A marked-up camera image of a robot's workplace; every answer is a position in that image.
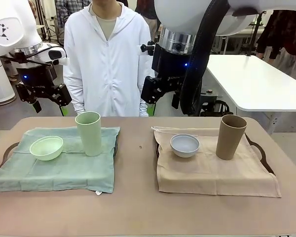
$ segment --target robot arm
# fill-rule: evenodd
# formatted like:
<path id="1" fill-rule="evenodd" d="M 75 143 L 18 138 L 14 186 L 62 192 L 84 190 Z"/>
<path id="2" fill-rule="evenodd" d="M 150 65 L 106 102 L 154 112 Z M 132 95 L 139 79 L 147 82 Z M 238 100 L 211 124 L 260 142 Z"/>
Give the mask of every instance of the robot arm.
<path id="1" fill-rule="evenodd" d="M 54 85 L 57 77 L 53 62 L 67 64 L 65 50 L 41 41 L 28 0 L 0 0 L 0 57 L 15 62 L 22 82 L 16 85 L 22 101 L 41 111 L 37 98 L 47 98 L 60 107 L 71 102 L 64 84 Z"/>
<path id="2" fill-rule="evenodd" d="M 264 10 L 296 10 L 296 0 L 155 0 L 155 8 L 164 26 L 152 64 L 158 76 L 146 78 L 142 99 L 155 104 L 174 91 L 172 106 L 193 115 L 215 35 L 241 31 Z"/>

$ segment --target green cup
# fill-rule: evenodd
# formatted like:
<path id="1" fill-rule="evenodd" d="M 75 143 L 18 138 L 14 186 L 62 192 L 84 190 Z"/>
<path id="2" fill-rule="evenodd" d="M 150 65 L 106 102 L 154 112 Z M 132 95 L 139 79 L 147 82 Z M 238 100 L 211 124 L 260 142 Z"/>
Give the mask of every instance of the green cup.
<path id="1" fill-rule="evenodd" d="M 84 152 L 95 157 L 102 152 L 101 116 L 96 112 L 84 112 L 75 117 Z"/>

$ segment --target cable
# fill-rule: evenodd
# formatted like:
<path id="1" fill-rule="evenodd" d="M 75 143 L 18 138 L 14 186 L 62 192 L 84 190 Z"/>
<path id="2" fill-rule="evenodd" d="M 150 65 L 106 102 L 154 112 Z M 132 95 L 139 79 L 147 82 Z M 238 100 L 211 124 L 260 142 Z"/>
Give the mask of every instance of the cable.
<path id="1" fill-rule="evenodd" d="M 183 114 L 195 113 L 193 104 L 207 68 L 216 32 L 230 9 L 228 0 L 212 0 L 199 26 L 189 66 L 181 89 L 180 105 Z"/>
<path id="2" fill-rule="evenodd" d="M 12 62 L 17 62 L 17 63 L 20 62 L 16 58 L 9 58 L 9 57 L 6 57 L 6 56 L 0 56 L 0 58 L 7 59 L 7 60 L 10 60 Z M 41 63 L 41 62 L 36 62 L 36 61 L 33 61 L 33 60 L 28 60 L 28 59 L 25 62 L 27 62 L 27 63 L 35 63 L 35 64 L 39 64 L 39 65 L 43 65 L 43 66 L 48 66 L 48 67 L 52 66 L 49 63 Z"/>
<path id="3" fill-rule="evenodd" d="M 64 47 L 62 47 L 62 46 L 60 46 L 60 45 L 58 45 L 58 46 L 51 46 L 51 47 L 49 47 L 49 48 L 45 48 L 45 49 L 41 50 L 40 52 L 36 52 L 36 53 L 32 53 L 32 54 L 30 54 L 30 55 L 27 55 L 26 58 L 31 58 L 31 57 L 36 56 L 36 55 L 38 55 L 38 54 L 40 54 L 40 53 L 43 53 L 43 52 L 45 52 L 45 51 L 47 51 L 47 50 L 50 50 L 51 48 L 58 48 L 58 47 L 62 48 L 62 49 L 65 51 Z"/>

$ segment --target cup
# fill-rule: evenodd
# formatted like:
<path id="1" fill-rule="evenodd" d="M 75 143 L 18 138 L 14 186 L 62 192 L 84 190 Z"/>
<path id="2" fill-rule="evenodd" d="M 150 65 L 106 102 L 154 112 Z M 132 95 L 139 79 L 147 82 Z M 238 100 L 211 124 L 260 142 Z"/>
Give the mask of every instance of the cup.
<path id="1" fill-rule="evenodd" d="M 239 142 L 247 128 L 247 121 L 236 115 L 222 117 L 216 147 L 216 155 L 220 159 L 231 160 Z"/>
<path id="2" fill-rule="evenodd" d="M 101 116 L 96 112 L 84 112 L 75 117 L 84 152 L 95 157 L 102 152 Z"/>

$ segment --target white jacket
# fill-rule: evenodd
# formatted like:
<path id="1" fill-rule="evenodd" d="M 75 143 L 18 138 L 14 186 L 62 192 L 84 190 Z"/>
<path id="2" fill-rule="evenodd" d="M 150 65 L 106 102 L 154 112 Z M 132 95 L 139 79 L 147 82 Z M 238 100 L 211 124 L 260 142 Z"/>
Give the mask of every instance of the white jacket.
<path id="1" fill-rule="evenodd" d="M 148 116 L 141 100 L 146 76 L 153 76 L 152 57 L 139 56 L 138 45 L 151 39 L 141 15 L 122 4 L 122 14 L 109 40 L 89 7 L 72 14 L 65 26 L 64 82 L 75 111 L 101 116 Z"/>

